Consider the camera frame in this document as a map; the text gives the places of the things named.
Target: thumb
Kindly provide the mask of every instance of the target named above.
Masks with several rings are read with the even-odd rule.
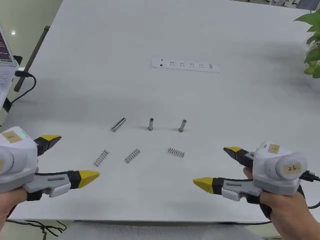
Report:
[[[23,188],[17,188],[6,193],[6,199],[8,199],[9,204],[15,206],[27,200],[27,191]]]

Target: plant leaf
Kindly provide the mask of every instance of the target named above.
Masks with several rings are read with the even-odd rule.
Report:
[[[311,62],[308,62],[308,64],[310,67],[314,67],[315,65],[317,65],[317,62],[318,61],[311,61]]]
[[[308,13],[298,17],[295,21],[304,22],[316,27],[320,27],[320,12]]]
[[[306,44],[311,44],[313,41],[318,42],[320,40],[320,32],[315,32],[313,36],[311,36],[307,41]]]
[[[320,48],[317,46],[315,49],[312,49],[306,56],[304,63],[310,63],[313,61],[320,60]]]
[[[312,74],[312,77],[314,78],[314,79],[319,79],[320,78],[320,66],[316,66],[316,68],[315,68],[315,70],[314,70],[314,72],[313,72],[313,74]]]
[[[307,32],[319,32],[320,31],[320,26],[311,26],[309,29],[308,29],[308,31]]]
[[[304,74],[312,75],[318,66],[311,66],[304,70]]]

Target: black cable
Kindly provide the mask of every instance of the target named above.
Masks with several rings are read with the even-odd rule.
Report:
[[[14,99],[11,104],[13,104],[15,101],[19,100],[20,98],[22,98],[23,96],[25,96],[27,93],[29,93],[30,91],[32,91],[36,85],[37,85],[37,79],[35,76],[33,76],[31,73],[28,73],[28,72],[24,72],[24,71],[16,71],[15,72],[15,76],[17,77],[25,77],[25,78],[33,78],[34,82],[33,82],[33,86],[25,91],[25,93],[21,94],[20,96],[18,96],[16,99]]]
[[[36,227],[36,228],[40,228],[42,230],[47,230],[49,233],[51,233],[53,236],[58,237],[59,235],[55,234],[53,231],[51,231],[50,229],[59,229],[59,227],[56,226],[50,226],[50,225],[44,225],[41,222],[38,221],[31,221],[31,220],[26,220],[26,222],[21,222],[21,221],[15,221],[15,220],[9,220],[7,219],[6,222],[8,223],[13,223],[13,224],[18,224],[18,225],[26,225],[26,226],[32,226],[32,227]]]
[[[244,225],[244,226],[253,226],[253,225],[264,225],[264,224],[271,224],[272,221],[263,221],[263,222],[251,222],[251,223],[244,223],[244,222],[236,222],[236,221],[227,221],[227,222],[220,222],[223,225]]]
[[[43,233],[42,240],[47,240],[47,232],[45,231],[44,228],[42,228],[42,233]]]
[[[67,226],[65,225],[65,224],[63,224],[62,222],[60,222],[60,221],[58,221],[58,220],[56,220],[59,224],[61,224],[62,226],[64,226],[64,229],[62,229],[62,231],[65,231],[65,230],[67,230]]]
[[[318,176],[314,176],[314,180],[320,182],[320,178]],[[313,206],[308,206],[308,209],[316,209],[318,207],[320,207],[320,201]]]
[[[46,225],[44,225],[43,223],[39,222],[39,221],[34,221],[34,220],[24,220],[26,222],[29,222],[29,223],[35,223],[35,224],[39,224],[41,225],[42,227],[45,227]],[[56,227],[56,226],[50,226],[51,229],[56,229],[58,230],[61,234],[63,232],[62,228],[61,227]]]

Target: metal pin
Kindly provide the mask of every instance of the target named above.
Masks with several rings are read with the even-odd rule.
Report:
[[[185,126],[186,126],[186,123],[187,123],[187,120],[183,120],[182,121],[182,123],[181,123],[181,126],[180,126],[180,128],[178,129],[178,131],[180,132],[180,133],[183,133],[184,132],[184,128],[185,128]]]
[[[116,125],[114,125],[112,128],[111,128],[111,131],[112,132],[116,132],[117,130],[118,130],[118,128],[126,121],[127,119],[124,117],[124,118],[122,118],[120,121],[118,121],[117,123],[116,123]]]
[[[154,119],[150,118],[148,130],[152,131],[154,129]]]

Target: green plant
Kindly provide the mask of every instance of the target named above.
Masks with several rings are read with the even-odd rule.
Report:
[[[305,14],[295,21],[310,24],[308,32],[314,33],[307,41],[306,44],[310,45],[310,50],[306,55],[305,63],[309,67],[304,71],[307,75],[312,75],[314,79],[320,78],[320,12]]]

